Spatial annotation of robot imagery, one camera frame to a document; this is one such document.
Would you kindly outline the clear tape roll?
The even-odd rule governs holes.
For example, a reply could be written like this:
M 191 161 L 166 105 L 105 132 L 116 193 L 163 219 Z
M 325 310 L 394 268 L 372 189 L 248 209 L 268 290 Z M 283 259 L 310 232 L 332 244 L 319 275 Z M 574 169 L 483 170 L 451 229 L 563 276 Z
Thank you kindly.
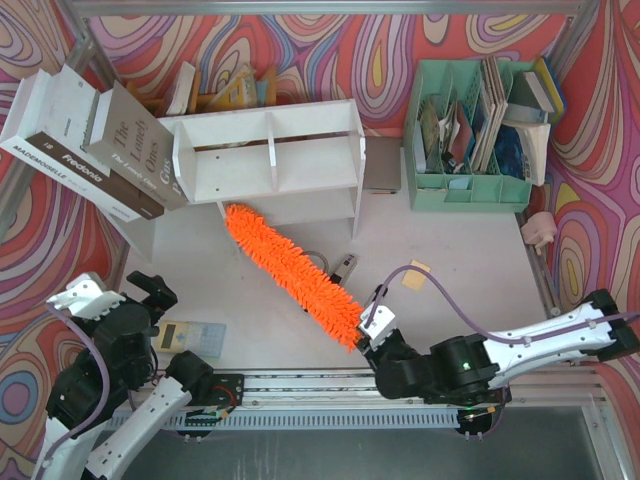
M 317 265 L 317 267 L 321 268 L 325 274 L 329 272 L 328 259 L 322 253 L 313 250 L 306 250 L 303 252 L 303 254 L 311 259 L 318 260 L 319 264 Z

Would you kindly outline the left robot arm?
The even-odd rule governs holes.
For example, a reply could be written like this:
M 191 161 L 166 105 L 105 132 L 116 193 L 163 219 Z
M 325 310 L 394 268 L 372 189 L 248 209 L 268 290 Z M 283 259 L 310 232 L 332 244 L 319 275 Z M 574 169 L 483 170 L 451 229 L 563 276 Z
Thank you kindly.
M 151 339 L 159 319 L 177 303 L 159 275 L 135 271 L 127 280 L 146 292 L 143 300 L 107 289 L 88 272 L 46 302 L 85 348 L 52 386 L 37 479 L 119 479 L 175 412 L 212 402 L 212 367 L 184 351 L 125 424 L 102 445 L 95 443 L 130 392 L 154 379 Z

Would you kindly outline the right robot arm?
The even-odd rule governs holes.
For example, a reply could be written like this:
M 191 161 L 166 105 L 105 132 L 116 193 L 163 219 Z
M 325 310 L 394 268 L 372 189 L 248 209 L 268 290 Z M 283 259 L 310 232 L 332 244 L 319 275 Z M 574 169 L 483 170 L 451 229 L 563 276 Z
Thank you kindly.
M 455 336 L 421 354 L 405 341 L 387 307 L 369 306 L 361 316 L 356 347 L 384 398 L 471 407 L 507 401 L 505 390 L 513 379 L 548 365 L 637 353 L 633 319 L 601 289 L 559 317 L 516 330 Z

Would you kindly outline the orange microfiber duster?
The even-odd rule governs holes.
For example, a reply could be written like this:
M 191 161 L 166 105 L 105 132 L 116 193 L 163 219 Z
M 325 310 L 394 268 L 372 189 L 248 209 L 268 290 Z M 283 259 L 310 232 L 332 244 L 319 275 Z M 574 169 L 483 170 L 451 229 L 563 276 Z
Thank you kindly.
M 251 207 L 231 204 L 225 225 L 241 250 L 311 315 L 324 332 L 349 352 L 362 335 L 363 307 L 317 267 L 291 239 Z

